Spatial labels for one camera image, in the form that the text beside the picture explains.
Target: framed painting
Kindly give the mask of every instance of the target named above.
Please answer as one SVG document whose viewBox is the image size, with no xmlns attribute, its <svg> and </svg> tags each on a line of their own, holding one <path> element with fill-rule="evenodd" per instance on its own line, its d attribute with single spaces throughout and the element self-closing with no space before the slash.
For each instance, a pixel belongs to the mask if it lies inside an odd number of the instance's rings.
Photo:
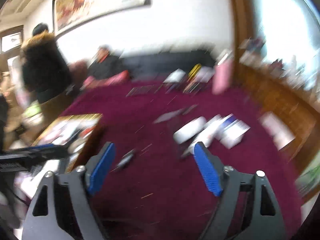
<svg viewBox="0 0 320 240">
<path fill-rule="evenodd" d="M 53 0 L 54 34 L 60 36 L 97 17 L 150 4 L 151 0 Z"/>
</svg>

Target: pink bag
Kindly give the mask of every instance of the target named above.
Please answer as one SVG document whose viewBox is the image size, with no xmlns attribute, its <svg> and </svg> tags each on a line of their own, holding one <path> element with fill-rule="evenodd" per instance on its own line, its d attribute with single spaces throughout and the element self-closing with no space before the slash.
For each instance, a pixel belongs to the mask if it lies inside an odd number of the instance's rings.
<svg viewBox="0 0 320 240">
<path fill-rule="evenodd" d="M 212 93 L 218 95 L 223 93 L 230 86 L 232 73 L 232 59 L 225 60 L 222 64 L 215 67 L 212 79 Z"/>
<path fill-rule="evenodd" d="M 101 86 L 109 86 L 113 84 L 121 84 L 130 79 L 129 72 L 127 70 L 122 71 L 121 73 L 114 75 L 110 78 L 96 80 L 94 77 L 89 76 L 84 82 L 83 86 L 85 88 L 95 88 Z"/>
</svg>

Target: blue gripper pad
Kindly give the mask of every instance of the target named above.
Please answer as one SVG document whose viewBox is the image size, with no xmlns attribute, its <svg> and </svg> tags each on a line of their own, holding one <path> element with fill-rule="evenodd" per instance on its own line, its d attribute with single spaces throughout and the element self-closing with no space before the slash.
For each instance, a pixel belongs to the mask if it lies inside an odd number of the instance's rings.
<svg viewBox="0 0 320 240">
<path fill-rule="evenodd" d="M 85 182 L 87 192 L 91 196 L 101 189 L 103 181 L 111 168 L 115 155 L 115 145 L 108 142 L 96 156 L 91 157 L 87 162 Z"/>
<path fill-rule="evenodd" d="M 219 197 L 223 190 L 220 185 L 220 178 L 217 171 L 200 145 L 195 145 L 194 153 L 193 157 L 198 165 L 207 189 L 215 196 Z"/>
</svg>

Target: maroon carpet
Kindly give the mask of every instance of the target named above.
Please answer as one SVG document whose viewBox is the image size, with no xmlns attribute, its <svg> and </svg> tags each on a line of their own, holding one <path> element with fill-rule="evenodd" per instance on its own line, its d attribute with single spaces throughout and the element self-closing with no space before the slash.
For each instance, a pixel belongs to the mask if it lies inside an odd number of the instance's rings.
<svg viewBox="0 0 320 240">
<path fill-rule="evenodd" d="M 178 92 L 165 94 L 162 88 L 156 94 L 126 97 L 137 85 L 89 90 L 63 113 L 102 113 L 107 130 L 97 151 L 106 141 L 114 142 L 115 163 L 133 148 L 138 150 L 126 169 L 108 174 L 102 190 L 92 200 L 101 218 L 129 220 L 106 223 L 112 239 L 196 240 L 199 237 L 217 198 L 206 189 L 193 157 L 178 159 L 181 149 L 173 142 L 172 131 L 199 116 L 208 120 L 217 114 L 230 113 L 251 129 L 231 150 L 216 140 L 209 150 L 240 172 L 265 171 L 280 204 L 288 235 L 299 228 L 301 200 L 294 187 L 294 171 L 279 156 L 272 139 L 257 121 L 257 106 L 243 91 L 231 89 L 214 96 L 209 89 L 193 96 Z M 152 124 L 161 114 L 193 104 L 199 106 L 185 116 Z M 141 150 L 150 144 L 142 154 Z"/>
</svg>

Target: bright window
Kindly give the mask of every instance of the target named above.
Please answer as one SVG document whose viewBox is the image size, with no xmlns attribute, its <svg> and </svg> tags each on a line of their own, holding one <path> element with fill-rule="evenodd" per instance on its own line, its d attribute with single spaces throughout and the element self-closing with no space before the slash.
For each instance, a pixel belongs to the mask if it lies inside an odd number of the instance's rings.
<svg viewBox="0 0 320 240">
<path fill-rule="evenodd" d="M 6 52 L 22 43 L 21 33 L 14 33 L 2 37 L 2 51 Z"/>
<path fill-rule="evenodd" d="M 254 0 L 259 35 L 266 39 L 266 61 L 283 59 L 289 64 L 296 56 L 306 89 L 316 83 L 320 64 L 320 25 L 304 0 Z"/>
</svg>

